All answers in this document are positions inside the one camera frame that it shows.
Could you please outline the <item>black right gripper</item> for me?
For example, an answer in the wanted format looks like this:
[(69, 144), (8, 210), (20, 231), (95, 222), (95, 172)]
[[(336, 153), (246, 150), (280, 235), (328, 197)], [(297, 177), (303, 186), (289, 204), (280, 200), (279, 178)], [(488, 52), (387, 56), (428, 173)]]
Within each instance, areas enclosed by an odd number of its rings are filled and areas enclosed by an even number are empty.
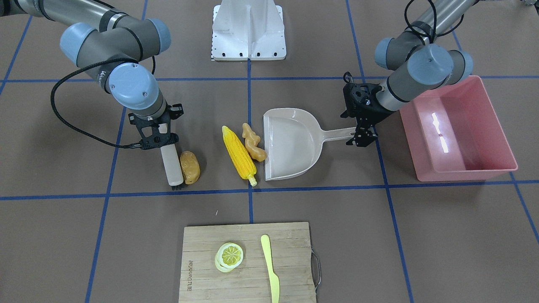
[(137, 128), (141, 140), (129, 144), (128, 148), (150, 150), (176, 144), (179, 142), (179, 136), (170, 131), (170, 122), (178, 119), (183, 113), (182, 104), (167, 104), (163, 114), (152, 120), (142, 119), (134, 113), (129, 113), (129, 123)]

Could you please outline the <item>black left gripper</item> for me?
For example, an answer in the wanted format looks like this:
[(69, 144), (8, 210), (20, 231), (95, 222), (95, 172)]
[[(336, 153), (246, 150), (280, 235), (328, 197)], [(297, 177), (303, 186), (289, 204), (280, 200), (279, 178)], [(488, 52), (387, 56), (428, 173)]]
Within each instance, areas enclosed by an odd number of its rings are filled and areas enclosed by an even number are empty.
[[(354, 82), (350, 72), (345, 72), (343, 80), (345, 81), (343, 87), (345, 111), (340, 117), (355, 118), (358, 121), (353, 137), (345, 144), (369, 146), (379, 138), (374, 126), (392, 115), (393, 111), (389, 111), (379, 103), (376, 94), (383, 91), (381, 85), (358, 84)], [(371, 126), (365, 128), (364, 122)]]

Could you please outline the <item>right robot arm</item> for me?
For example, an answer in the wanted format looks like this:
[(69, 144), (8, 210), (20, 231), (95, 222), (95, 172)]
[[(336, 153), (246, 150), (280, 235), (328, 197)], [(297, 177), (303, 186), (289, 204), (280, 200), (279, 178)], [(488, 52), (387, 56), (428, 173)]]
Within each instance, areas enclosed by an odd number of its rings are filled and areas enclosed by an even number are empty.
[[(67, 127), (108, 146), (150, 150), (176, 144), (172, 120), (183, 115), (181, 104), (169, 105), (154, 77), (140, 63), (168, 50), (170, 31), (159, 19), (136, 19), (100, 0), (2, 0), (1, 16), (31, 15), (66, 25), (60, 50), (77, 71), (61, 78), (51, 90), (51, 108)], [(98, 138), (67, 122), (59, 113), (55, 95), (65, 81), (87, 73), (119, 104), (130, 109), (130, 124), (141, 140), (119, 145)]]

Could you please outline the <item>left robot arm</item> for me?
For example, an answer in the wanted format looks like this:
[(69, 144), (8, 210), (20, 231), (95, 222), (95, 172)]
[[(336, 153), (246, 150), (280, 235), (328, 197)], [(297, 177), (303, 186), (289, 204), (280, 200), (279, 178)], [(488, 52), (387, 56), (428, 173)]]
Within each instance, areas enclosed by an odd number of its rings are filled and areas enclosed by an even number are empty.
[(354, 81), (343, 75), (345, 111), (356, 127), (348, 146), (369, 146), (377, 140), (374, 127), (420, 94), (465, 80), (473, 71), (473, 59), (463, 50), (446, 50), (436, 44), (439, 37), (454, 31), (475, 0), (430, 0), (429, 10), (415, 21), (405, 16), (406, 29), (396, 38), (381, 40), (375, 62), (392, 71), (379, 84)]

